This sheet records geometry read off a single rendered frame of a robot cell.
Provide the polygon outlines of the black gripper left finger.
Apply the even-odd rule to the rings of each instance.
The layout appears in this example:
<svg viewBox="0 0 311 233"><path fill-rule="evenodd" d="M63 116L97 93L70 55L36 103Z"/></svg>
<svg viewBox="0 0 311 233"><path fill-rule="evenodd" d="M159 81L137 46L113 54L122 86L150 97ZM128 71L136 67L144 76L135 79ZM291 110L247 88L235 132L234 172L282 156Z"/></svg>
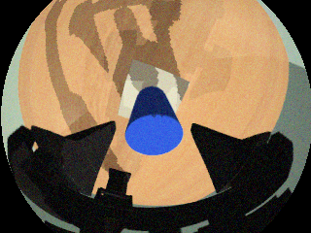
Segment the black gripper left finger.
<svg viewBox="0 0 311 233"><path fill-rule="evenodd" d="M106 151L117 132L116 121L106 121L66 136L57 135L46 128L38 128L38 125L34 127L34 124L31 124L31 132L36 145L54 155L71 182L81 189L81 193L92 197L90 194L98 171L101 170L102 160L108 154Z"/></svg>

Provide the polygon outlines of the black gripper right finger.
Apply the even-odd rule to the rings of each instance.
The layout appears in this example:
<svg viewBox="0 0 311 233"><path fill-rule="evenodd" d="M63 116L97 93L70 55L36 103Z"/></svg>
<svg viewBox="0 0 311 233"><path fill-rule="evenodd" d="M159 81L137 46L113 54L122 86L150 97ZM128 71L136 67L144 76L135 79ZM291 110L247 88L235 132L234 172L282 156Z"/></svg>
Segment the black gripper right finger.
<svg viewBox="0 0 311 233"><path fill-rule="evenodd" d="M190 132L217 193L232 187L230 183L244 168L253 151L271 137L271 132L261 132L238 140L197 123L191 124Z"/></svg>

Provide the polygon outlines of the blue cylinder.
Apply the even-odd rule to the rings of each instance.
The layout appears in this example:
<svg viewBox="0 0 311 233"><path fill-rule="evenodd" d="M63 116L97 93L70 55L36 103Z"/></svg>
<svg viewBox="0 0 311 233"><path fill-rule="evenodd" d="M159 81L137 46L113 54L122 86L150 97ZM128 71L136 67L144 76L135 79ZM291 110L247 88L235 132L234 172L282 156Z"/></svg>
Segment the blue cylinder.
<svg viewBox="0 0 311 233"><path fill-rule="evenodd" d="M183 125L158 86L145 86L137 94L124 132L133 151L148 155L166 154L183 139Z"/></svg>

